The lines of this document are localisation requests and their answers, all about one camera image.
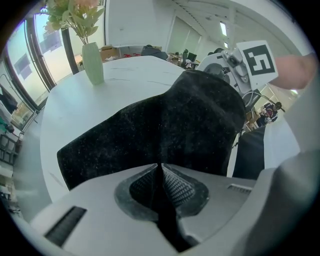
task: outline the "ceiling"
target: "ceiling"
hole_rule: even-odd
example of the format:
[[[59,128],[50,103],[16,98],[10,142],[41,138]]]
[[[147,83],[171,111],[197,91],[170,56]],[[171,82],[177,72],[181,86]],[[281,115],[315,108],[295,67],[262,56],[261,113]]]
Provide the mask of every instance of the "ceiling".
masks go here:
[[[229,48],[233,49],[239,42],[267,40],[275,57],[290,54],[274,34],[258,21],[234,8],[229,0],[173,1],[192,15],[208,33],[210,39],[220,46],[226,42]],[[221,21],[226,24],[227,36],[222,34]]]

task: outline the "floor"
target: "floor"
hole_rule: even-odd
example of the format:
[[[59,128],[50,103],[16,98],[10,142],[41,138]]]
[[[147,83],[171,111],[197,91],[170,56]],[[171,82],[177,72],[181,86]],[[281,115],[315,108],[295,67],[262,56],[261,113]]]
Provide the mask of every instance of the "floor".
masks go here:
[[[51,204],[51,199],[43,176],[40,158],[40,134],[42,110],[27,128],[21,151],[13,168],[15,193],[25,221],[30,222],[43,208]]]

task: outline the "green vase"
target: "green vase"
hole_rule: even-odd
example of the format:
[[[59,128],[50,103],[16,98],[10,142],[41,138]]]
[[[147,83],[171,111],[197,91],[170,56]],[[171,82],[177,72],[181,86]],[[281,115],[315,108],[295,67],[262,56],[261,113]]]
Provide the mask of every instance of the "green vase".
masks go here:
[[[90,82],[100,85],[104,82],[104,69],[102,59],[96,42],[82,46],[83,67]]]

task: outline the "white round table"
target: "white round table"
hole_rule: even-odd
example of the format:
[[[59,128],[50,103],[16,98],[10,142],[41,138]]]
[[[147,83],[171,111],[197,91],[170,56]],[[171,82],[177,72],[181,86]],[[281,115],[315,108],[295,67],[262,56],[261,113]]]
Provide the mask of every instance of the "white round table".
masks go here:
[[[41,124],[40,155],[52,202],[68,193],[57,152],[122,108],[166,92],[184,71],[153,56],[113,60],[103,64],[104,84],[92,85],[84,71],[51,90]]]

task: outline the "white robot part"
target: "white robot part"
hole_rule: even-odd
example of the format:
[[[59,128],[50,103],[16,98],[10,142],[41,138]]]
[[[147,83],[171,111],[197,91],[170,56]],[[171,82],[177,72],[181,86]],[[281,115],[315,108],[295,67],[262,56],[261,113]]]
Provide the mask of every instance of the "white robot part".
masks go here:
[[[265,40],[240,42],[233,51],[209,55],[197,70],[221,77],[241,96],[278,77],[275,59]]]

